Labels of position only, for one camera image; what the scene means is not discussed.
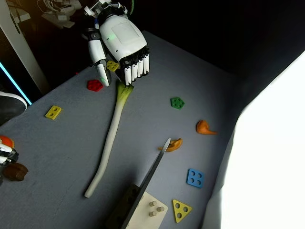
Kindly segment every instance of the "red block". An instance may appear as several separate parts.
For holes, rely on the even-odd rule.
[[[87,88],[91,91],[98,92],[103,88],[103,84],[99,80],[89,80],[87,83]]]

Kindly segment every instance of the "green pentagon block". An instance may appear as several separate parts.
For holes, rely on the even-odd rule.
[[[181,109],[184,106],[185,102],[179,97],[171,99],[171,105],[173,108]]]

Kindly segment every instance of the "yellow block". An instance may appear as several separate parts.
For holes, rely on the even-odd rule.
[[[192,207],[173,199],[173,210],[175,212],[176,223],[179,223],[192,210]]]
[[[46,118],[50,118],[52,120],[55,120],[60,112],[61,112],[61,107],[59,107],[59,106],[52,106],[51,109],[45,115],[45,117]]]
[[[107,68],[112,71],[115,72],[115,70],[117,70],[119,68],[119,63],[113,62],[113,61],[108,61],[107,62]]]

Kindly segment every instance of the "table surface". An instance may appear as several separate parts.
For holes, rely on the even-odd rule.
[[[29,172],[24,181],[0,187],[0,224],[6,229],[97,229],[131,183],[140,185],[167,138],[183,139],[165,153],[147,192],[169,207],[161,229],[198,228],[211,196],[226,144],[221,128],[233,85],[232,75],[144,32],[150,46],[150,73],[134,83],[122,113],[106,172],[90,199],[83,197],[99,164],[112,119],[116,87],[92,92],[93,68],[36,101],[22,115],[0,127],[15,141],[19,162]],[[170,105],[180,97],[181,110]],[[44,115],[62,108],[55,121]],[[199,120],[219,135],[200,135]],[[189,168],[205,174],[203,188],[186,184]],[[179,224],[172,200],[193,208]]]

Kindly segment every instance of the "black shoe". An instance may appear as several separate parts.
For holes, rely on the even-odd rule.
[[[27,107],[27,103],[20,96],[0,92],[0,125],[20,115]]]

